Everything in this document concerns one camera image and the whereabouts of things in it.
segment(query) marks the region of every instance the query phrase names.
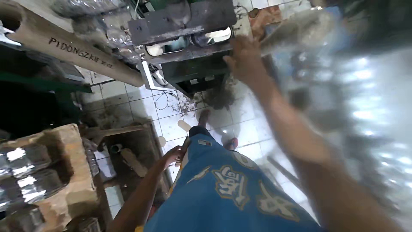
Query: bare foot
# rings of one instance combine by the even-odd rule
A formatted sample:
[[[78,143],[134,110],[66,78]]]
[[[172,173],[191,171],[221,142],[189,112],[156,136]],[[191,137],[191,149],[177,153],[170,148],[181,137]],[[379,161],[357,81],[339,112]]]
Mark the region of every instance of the bare foot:
[[[208,110],[208,109],[202,110],[202,112],[200,113],[199,124],[198,125],[206,127],[206,123],[207,123],[207,121],[209,121],[209,116],[210,116],[210,110]]]
[[[223,147],[226,150],[235,150],[238,144],[239,144],[239,141],[237,140],[237,138],[233,138],[229,140]]]

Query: cardboard tube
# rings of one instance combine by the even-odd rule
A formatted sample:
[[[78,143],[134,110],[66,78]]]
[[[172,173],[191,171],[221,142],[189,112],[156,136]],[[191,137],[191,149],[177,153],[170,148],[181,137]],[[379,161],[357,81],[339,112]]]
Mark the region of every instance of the cardboard tube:
[[[0,20],[6,28],[15,31],[7,37],[23,44],[26,48],[136,87],[144,84],[142,75],[138,71],[16,2],[0,0]]]

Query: metal plate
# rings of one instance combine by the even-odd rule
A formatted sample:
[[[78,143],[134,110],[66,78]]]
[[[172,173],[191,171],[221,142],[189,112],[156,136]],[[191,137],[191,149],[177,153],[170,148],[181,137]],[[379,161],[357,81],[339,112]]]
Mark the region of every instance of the metal plate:
[[[231,0],[206,0],[190,4],[191,20],[186,28],[173,23],[165,9],[145,13],[144,19],[129,21],[134,45],[158,43],[179,36],[211,32],[236,23]]]

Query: leg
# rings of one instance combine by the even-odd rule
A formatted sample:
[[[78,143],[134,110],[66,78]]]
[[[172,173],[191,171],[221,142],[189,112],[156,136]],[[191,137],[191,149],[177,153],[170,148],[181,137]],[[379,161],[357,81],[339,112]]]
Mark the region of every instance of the leg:
[[[189,130],[189,137],[195,136],[197,134],[203,134],[203,135],[212,137],[206,129],[206,123],[209,119],[209,116],[210,116],[210,110],[208,109],[205,109],[200,113],[199,124],[192,127]]]
[[[233,151],[237,148],[238,144],[239,144],[239,141],[237,140],[237,138],[233,138],[233,139],[229,140],[223,147],[226,150]]]

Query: hand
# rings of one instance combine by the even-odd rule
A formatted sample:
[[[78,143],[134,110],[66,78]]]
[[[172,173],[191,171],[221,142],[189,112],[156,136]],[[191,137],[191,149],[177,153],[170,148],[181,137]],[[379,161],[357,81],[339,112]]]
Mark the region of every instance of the hand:
[[[256,78],[267,75],[260,56],[260,44],[245,36],[238,36],[230,41],[233,55],[224,56],[233,76],[247,85],[253,84]]]
[[[163,157],[162,161],[164,162],[164,169],[169,167],[169,165],[176,161],[177,158],[182,157],[184,154],[180,150],[182,146],[176,146],[168,151]]]

